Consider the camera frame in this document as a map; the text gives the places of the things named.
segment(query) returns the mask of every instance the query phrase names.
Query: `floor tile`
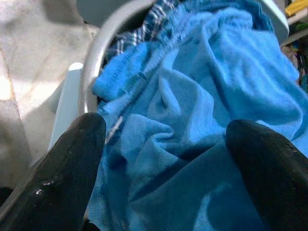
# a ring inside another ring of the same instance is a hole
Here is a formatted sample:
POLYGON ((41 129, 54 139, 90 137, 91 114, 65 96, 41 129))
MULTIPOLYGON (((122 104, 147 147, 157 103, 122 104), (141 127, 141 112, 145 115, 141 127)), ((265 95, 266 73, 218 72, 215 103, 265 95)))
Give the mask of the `floor tile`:
POLYGON ((69 65, 83 62, 92 37, 74 0, 2 0, 0 12, 0 49, 31 157, 38 159, 54 120, 47 99, 69 65))
POLYGON ((0 187, 14 188, 31 161, 15 100, 0 101, 0 187))

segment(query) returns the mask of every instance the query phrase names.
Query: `laundry basket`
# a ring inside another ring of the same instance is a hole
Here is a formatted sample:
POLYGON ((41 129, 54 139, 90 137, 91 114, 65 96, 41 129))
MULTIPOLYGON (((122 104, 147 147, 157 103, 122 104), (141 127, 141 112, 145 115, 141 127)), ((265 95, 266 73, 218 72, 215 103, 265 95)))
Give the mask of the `laundry basket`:
MULTIPOLYGON (((285 15, 273 0, 258 1, 262 11, 271 18, 276 37, 281 44, 289 34, 285 15)), ((97 98, 92 94, 92 86, 101 72, 106 50, 114 37, 127 28, 138 27, 155 2, 156 0, 132 0, 115 11, 102 25, 90 47, 81 75, 78 100, 80 115, 97 110, 97 98)))

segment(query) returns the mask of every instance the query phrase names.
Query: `terry cloth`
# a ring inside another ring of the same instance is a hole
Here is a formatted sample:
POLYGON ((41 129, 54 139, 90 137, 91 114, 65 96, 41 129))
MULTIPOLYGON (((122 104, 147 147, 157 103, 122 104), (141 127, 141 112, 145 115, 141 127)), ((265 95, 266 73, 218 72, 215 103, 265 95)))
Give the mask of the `terry cloth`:
POLYGON ((89 202, 102 231, 264 231, 224 142, 266 125, 308 154, 308 97, 258 4, 187 0, 158 41, 96 80, 107 141, 89 202))

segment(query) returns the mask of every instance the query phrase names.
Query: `blue cloth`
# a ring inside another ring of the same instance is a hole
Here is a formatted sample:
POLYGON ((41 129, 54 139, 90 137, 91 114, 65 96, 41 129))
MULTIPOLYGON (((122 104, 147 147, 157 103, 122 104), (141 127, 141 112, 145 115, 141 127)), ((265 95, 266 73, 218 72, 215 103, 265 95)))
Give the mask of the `blue cloth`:
POLYGON ((187 0, 158 38, 94 84, 107 144, 90 220, 103 231, 267 230, 224 134, 254 120, 308 154, 308 98, 270 21, 250 1, 187 0))
POLYGON ((116 36, 113 44, 107 49, 106 60, 122 54, 130 46, 141 42, 156 40, 167 14, 175 9, 180 0, 157 0, 147 13, 142 26, 133 31, 126 31, 116 36))
POLYGON ((308 75, 303 76, 300 87, 308 93, 308 75))

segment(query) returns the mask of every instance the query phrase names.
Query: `white surface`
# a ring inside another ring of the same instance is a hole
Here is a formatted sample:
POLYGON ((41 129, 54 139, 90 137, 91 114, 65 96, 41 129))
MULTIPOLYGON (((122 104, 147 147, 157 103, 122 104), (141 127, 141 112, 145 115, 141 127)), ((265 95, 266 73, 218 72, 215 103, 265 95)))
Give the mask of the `white surface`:
POLYGON ((262 10, 272 19, 276 37, 283 43, 289 35, 289 25, 284 13, 273 0, 259 0, 262 10))
POLYGON ((64 80, 48 149, 78 117, 79 84, 83 64, 71 64, 64 80))

